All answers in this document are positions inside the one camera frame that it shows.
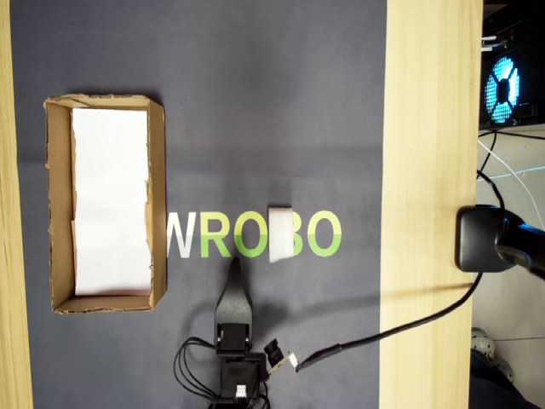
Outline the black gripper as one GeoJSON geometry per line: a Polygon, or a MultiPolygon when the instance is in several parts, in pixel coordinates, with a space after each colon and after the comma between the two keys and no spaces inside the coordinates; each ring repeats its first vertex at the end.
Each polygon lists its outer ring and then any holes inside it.
{"type": "Polygon", "coordinates": [[[234,257],[215,308],[215,348],[218,355],[244,355],[252,348],[252,302],[242,266],[234,257]]]}

